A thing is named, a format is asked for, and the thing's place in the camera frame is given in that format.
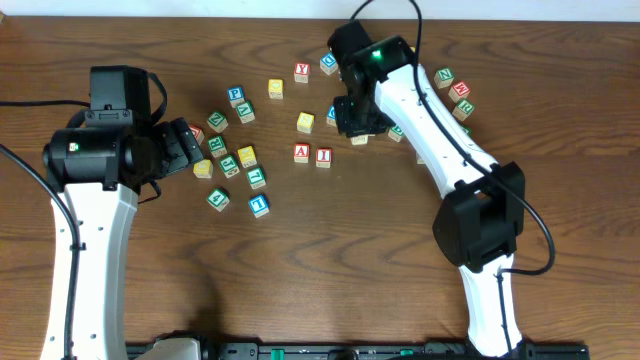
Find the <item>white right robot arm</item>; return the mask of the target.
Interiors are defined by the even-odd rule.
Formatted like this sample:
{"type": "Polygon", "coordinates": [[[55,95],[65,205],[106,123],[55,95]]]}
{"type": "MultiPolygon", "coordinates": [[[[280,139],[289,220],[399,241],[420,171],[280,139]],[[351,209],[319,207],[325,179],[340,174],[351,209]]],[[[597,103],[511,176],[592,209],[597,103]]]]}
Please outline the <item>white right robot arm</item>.
{"type": "Polygon", "coordinates": [[[327,45],[347,88],[333,101],[339,133],[354,138],[394,126],[404,133],[442,198],[432,231],[463,280],[468,340],[483,356],[513,354],[523,337],[506,270],[515,260],[524,209],[490,179],[523,195],[521,169],[515,163],[499,165],[470,138],[402,37],[373,42],[359,22],[350,21],[334,31],[327,45]]]}

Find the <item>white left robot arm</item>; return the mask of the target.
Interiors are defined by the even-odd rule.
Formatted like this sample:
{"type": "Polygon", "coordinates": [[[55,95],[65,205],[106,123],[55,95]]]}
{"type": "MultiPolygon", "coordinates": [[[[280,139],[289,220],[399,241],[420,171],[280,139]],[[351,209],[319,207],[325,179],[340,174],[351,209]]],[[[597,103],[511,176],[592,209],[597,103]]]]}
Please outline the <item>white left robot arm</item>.
{"type": "Polygon", "coordinates": [[[187,122],[163,121],[141,68],[95,66],[90,105],[44,147],[56,249],[44,359],[124,359],[128,239],[144,185],[203,160],[187,122]]]}

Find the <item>blue 2 block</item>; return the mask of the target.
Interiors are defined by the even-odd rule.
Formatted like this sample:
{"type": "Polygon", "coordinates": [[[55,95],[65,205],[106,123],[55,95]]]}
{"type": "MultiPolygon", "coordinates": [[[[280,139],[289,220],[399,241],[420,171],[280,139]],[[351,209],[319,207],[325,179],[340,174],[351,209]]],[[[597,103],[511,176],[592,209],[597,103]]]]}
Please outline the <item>blue 2 block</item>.
{"type": "Polygon", "coordinates": [[[353,146],[366,145],[368,143],[369,136],[368,135],[359,135],[354,136],[350,139],[351,144],[353,146]]]}

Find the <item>red I block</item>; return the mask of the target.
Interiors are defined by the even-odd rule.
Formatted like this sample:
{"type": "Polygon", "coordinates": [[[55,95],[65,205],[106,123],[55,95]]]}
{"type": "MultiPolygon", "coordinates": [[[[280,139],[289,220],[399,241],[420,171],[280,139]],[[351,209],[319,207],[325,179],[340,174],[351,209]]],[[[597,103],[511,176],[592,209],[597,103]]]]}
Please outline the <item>red I block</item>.
{"type": "Polygon", "coordinates": [[[318,168],[330,168],[332,163],[332,150],[330,148],[318,148],[316,150],[315,164],[318,168]]]}

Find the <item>red A block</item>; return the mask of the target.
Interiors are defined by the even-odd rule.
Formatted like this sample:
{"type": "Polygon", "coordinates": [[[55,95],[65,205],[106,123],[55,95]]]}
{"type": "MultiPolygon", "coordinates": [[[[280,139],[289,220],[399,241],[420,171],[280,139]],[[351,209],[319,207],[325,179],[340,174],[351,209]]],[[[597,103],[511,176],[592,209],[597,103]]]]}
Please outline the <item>red A block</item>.
{"type": "Polygon", "coordinates": [[[296,163],[308,163],[310,157],[310,145],[304,143],[296,143],[294,145],[293,159],[296,163]]]}

